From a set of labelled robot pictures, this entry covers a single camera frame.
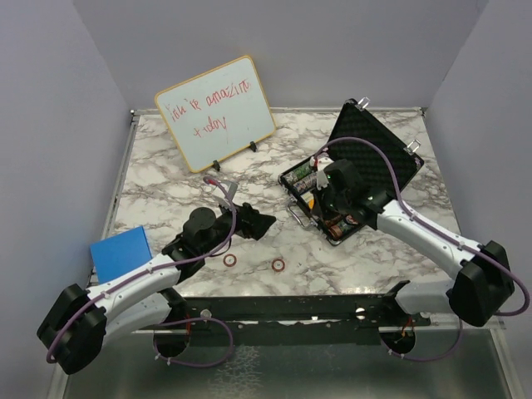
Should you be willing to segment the red 5 poker chip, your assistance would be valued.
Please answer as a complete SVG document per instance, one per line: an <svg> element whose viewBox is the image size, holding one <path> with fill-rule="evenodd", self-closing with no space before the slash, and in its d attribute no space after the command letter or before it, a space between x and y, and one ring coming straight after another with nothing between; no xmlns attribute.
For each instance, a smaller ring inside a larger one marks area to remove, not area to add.
<svg viewBox="0 0 532 399"><path fill-rule="evenodd" d="M275 259L271 263L272 270L277 272L277 273L284 271L285 267L286 267L286 263L282 259Z"/></svg>
<svg viewBox="0 0 532 399"><path fill-rule="evenodd" d="M237 262L238 260L233 254L226 254L223 258L223 263L226 267L233 267Z"/></svg>

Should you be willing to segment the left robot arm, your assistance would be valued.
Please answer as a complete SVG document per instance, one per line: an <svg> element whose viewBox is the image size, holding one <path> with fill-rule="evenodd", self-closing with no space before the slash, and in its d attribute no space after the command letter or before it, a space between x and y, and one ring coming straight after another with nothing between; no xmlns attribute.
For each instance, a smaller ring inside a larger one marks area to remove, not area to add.
<svg viewBox="0 0 532 399"><path fill-rule="evenodd" d="M234 235L260 240L275 222L248 203L224 207L220 215L200 207L181 233L140 267L91 288L76 283L64 288L37 330L47 362L71 375L114 337L151 325L189 328L190 311L175 285L196 274Z"/></svg>

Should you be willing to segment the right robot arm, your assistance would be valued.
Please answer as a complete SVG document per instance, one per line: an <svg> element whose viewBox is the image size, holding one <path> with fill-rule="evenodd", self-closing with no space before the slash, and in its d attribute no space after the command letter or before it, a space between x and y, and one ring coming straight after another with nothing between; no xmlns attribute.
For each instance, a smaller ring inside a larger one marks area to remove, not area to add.
<svg viewBox="0 0 532 399"><path fill-rule="evenodd" d="M514 293L505 249L454 235L400 201L390 190L368 185L349 160L326 155L311 160L316 170L314 211L338 213L401 240L430 259L447 277L429 283L406 282L382 304L392 325L415 313L453 313L484 326Z"/></svg>

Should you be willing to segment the black poker chip case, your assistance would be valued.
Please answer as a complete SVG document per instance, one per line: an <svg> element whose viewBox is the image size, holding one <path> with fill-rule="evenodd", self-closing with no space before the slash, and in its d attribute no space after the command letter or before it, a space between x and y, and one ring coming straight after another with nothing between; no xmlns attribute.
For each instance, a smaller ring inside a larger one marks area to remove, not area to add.
<svg viewBox="0 0 532 399"><path fill-rule="evenodd" d="M365 225L375 228L378 214L397 199L397 192L403 190L424 165L423 159L415 153L418 141L406 145L366 111L365 106L363 101L346 101L326 145L278 177L278 182L291 195L291 202L307 215L307 227L319 230L333 246ZM350 160L371 186L367 205L374 212L374 224L359 224L350 215L335 214L323 220L313 214L307 201L314 199L315 160L321 154L327 154L333 162Z"/></svg>

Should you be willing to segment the blue plastic box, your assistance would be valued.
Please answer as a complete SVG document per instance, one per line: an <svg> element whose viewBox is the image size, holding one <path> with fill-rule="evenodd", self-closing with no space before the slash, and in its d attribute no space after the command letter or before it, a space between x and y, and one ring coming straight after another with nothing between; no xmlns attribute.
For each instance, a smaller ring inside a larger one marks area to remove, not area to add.
<svg viewBox="0 0 532 399"><path fill-rule="evenodd" d="M152 259L143 226L90 245L98 283L108 283Z"/></svg>

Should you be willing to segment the white whiteboard yellow frame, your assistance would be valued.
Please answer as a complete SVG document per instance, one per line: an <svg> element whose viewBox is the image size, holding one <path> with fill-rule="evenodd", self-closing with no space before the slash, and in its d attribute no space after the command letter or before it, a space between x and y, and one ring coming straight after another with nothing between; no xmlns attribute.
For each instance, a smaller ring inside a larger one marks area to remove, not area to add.
<svg viewBox="0 0 532 399"><path fill-rule="evenodd" d="M277 130L249 56L160 91L155 105L193 173L250 148Z"/></svg>

